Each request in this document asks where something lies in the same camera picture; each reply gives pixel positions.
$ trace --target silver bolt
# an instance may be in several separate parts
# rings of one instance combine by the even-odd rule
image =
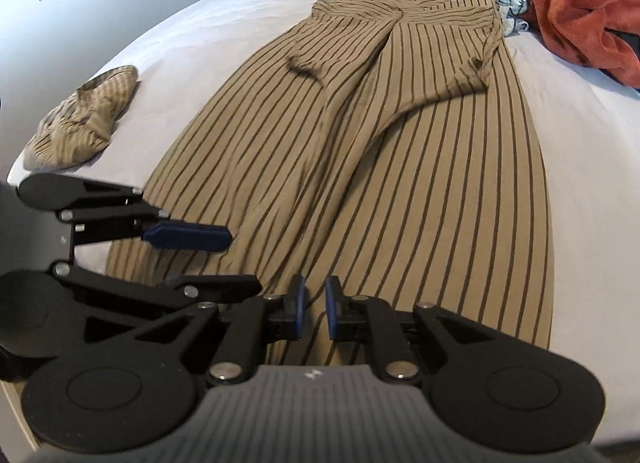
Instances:
[[[400,360],[397,362],[391,362],[386,366],[386,373],[390,377],[394,377],[396,380],[412,379],[418,374],[418,366],[412,362]]]
[[[187,297],[190,297],[191,299],[195,299],[200,294],[200,292],[198,291],[198,288],[191,285],[185,286],[182,291]]]
[[[74,218],[74,213],[71,210],[62,210],[60,212],[60,219],[62,221],[71,221]]]
[[[242,374],[242,367],[233,362],[222,362],[209,367],[209,374],[216,380],[233,380]]]
[[[69,265],[67,263],[56,263],[56,265],[53,267],[53,270],[59,277],[66,277],[71,272],[71,268],[69,268]]]

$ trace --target brown dress with black stripes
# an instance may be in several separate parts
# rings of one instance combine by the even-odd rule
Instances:
[[[226,82],[166,153],[145,197],[226,224],[228,252],[114,244],[108,273],[307,277],[303,340],[272,363],[338,364],[322,282],[398,309],[431,301],[546,346],[545,172],[492,0],[319,0]]]

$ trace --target orange object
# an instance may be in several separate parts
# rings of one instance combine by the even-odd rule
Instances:
[[[640,60],[607,29],[640,34],[640,0],[530,0],[523,18],[537,27],[547,48],[563,59],[604,69],[640,88]]]

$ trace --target white logo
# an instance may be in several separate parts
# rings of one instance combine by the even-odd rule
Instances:
[[[320,378],[322,375],[324,375],[324,373],[322,371],[318,371],[317,369],[312,369],[311,371],[309,371],[308,373],[305,373],[305,376],[308,379],[311,380],[315,380]]]

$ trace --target mattress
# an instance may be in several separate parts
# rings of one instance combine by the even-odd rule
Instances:
[[[112,143],[75,169],[142,187],[181,130],[258,48],[315,0],[202,0],[141,36],[101,71],[133,64],[140,87]],[[602,382],[596,443],[640,436],[640,94],[572,66],[529,33],[507,39],[546,165],[555,249],[551,349]],[[28,175],[19,157],[8,181]],[[104,271],[108,245],[78,249]]]

